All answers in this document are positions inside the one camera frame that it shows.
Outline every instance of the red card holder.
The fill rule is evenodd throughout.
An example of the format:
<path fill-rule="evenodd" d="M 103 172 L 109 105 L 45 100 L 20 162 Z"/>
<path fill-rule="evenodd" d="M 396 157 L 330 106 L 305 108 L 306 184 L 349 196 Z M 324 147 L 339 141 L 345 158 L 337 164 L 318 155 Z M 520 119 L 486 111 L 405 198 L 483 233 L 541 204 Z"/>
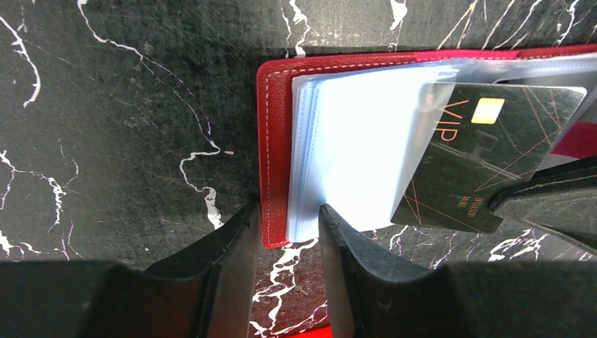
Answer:
<path fill-rule="evenodd" d="M 257 114 L 261 198 L 261 238 L 266 249 L 286 239 L 292 146 L 292 78 L 342 73 L 448 58 L 512 60 L 597 52 L 597 44 L 514 51 L 445 50 L 384 54 L 348 54 L 291 58 L 264 63 L 257 72 Z"/>

